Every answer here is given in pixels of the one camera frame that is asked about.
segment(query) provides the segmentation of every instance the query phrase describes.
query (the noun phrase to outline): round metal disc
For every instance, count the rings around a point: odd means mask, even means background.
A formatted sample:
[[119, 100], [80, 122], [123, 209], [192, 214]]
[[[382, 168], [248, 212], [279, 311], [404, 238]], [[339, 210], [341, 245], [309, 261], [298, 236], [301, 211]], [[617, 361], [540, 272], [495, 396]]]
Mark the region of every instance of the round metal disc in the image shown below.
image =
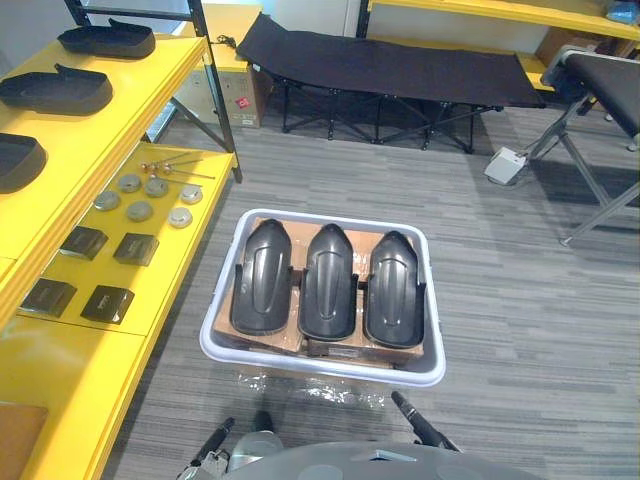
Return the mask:
[[175, 228], [185, 228], [193, 221], [193, 215], [188, 208], [177, 207], [169, 212], [169, 225]]
[[144, 222], [153, 215], [153, 208], [149, 203], [141, 201], [129, 205], [127, 208], [127, 218], [133, 222]]
[[193, 205], [202, 200], [202, 189], [196, 185], [187, 185], [180, 192], [180, 200], [187, 205]]
[[93, 200], [93, 206], [103, 212], [113, 210], [118, 205], [120, 205], [120, 196], [112, 190], [105, 190]]
[[128, 173], [118, 180], [118, 188], [123, 193], [133, 193], [140, 190], [142, 180], [135, 173]]
[[169, 191], [169, 184], [161, 178], [152, 178], [144, 184], [144, 193], [153, 198], [164, 197]]

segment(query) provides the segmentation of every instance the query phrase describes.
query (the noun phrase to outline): cardboard box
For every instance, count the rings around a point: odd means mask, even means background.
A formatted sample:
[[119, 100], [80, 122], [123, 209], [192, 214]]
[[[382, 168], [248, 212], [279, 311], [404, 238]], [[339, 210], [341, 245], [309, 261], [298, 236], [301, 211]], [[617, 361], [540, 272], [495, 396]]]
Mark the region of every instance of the cardboard box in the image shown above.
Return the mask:
[[[271, 77], [255, 71], [249, 62], [239, 57], [229, 45], [216, 42], [225, 35], [239, 45], [260, 14], [260, 5], [203, 5], [211, 50], [216, 62], [224, 104], [232, 126], [259, 128], [267, 99], [273, 89]], [[184, 22], [177, 33], [193, 36], [190, 22]], [[192, 72], [178, 91], [176, 98], [205, 123], [218, 124], [213, 97], [209, 90], [203, 64]]]
[[0, 480], [19, 480], [47, 409], [19, 404], [0, 404]]
[[[253, 228], [255, 229], [263, 220], [265, 219], [257, 219]], [[289, 221], [282, 222], [282, 224], [291, 238], [291, 265], [294, 271], [299, 274], [306, 266], [309, 244], [322, 226]], [[345, 230], [345, 234], [353, 247], [353, 273], [358, 275], [360, 282], [364, 282], [369, 276], [371, 251], [378, 244], [383, 234], [355, 230]], [[232, 294], [233, 288], [229, 288], [213, 328], [216, 333], [223, 335], [225, 339], [238, 348], [321, 356], [337, 361], [374, 365], [382, 368], [392, 368], [393, 364], [401, 365], [424, 355], [422, 344], [409, 349], [395, 349], [378, 345], [366, 337], [363, 327], [364, 292], [362, 290], [358, 290], [356, 297], [355, 331], [349, 338], [339, 342], [305, 339], [303, 343], [304, 336], [298, 330], [298, 306], [300, 300], [298, 286], [292, 289], [287, 327], [275, 335], [263, 337], [245, 335], [233, 328], [230, 323]]]
[[[219, 71], [224, 104], [232, 126], [259, 128], [273, 88], [264, 72]], [[219, 124], [204, 68], [196, 68], [176, 93], [176, 98], [205, 123]]]
[[536, 56], [549, 65], [556, 53], [564, 45], [575, 45], [595, 51], [605, 37], [595, 33], [577, 32], [564, 28], [551, 27], [536, 50]]

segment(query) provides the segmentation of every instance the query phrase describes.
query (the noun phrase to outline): white electrical box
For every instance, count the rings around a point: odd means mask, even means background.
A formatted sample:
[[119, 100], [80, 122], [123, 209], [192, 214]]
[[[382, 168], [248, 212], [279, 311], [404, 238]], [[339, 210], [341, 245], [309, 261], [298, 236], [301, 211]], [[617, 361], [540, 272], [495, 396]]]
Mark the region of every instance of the white electrical box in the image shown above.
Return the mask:
[[500, 148], [491, 159], [484, 174], [500, 185], [507, 185], [525, 166], [527, 157], [506, 147]]

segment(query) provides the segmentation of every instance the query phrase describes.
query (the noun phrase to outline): small black box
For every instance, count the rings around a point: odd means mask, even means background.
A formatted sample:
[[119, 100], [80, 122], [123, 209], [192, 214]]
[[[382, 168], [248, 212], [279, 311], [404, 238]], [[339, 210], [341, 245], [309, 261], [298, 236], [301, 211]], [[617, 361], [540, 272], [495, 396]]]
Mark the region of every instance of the small black box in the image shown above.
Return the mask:
[[120, 263], [148, 266], [160, 242], [153, 235], [127, 233], [113, 254]]
[[73, 285], [41, 278], [24, 299], [20, 309], [60, 317], [75, 293]]
[[133, 296], [133, 292], [126, 288], [98, 285], [80, 315], [96, 322], [119, 324]]
[[109, 240], [109, 237], [100, 230], [76, 227], [60, 247], [60, 253], [93, 260], [107, 240]]

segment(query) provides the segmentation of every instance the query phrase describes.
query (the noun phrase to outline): wall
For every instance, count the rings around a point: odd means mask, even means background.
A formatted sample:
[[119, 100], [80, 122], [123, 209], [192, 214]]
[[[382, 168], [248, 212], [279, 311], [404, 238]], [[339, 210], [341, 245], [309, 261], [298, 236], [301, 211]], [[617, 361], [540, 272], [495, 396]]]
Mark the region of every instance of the wall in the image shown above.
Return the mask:
[[74, 26], [62, 0], [0, 2], [0, 75]]
[[261, 4], [288, 30], [355, 36], [360, 0], [203, 0], [202, 3]]
[[368, 35], [534, 53], [549, 27], [478, 15], [376, 5]]
[[[187, 11], [186, 0], [101, 0], [95, 5]], [[97, 16], [103, 23], [106, 17]], [[179, 22], [134, 19], [156, 31], [171, 31]], [[0, 0], [0, 75], [20, 65], [75, 23], [62, 0]]]

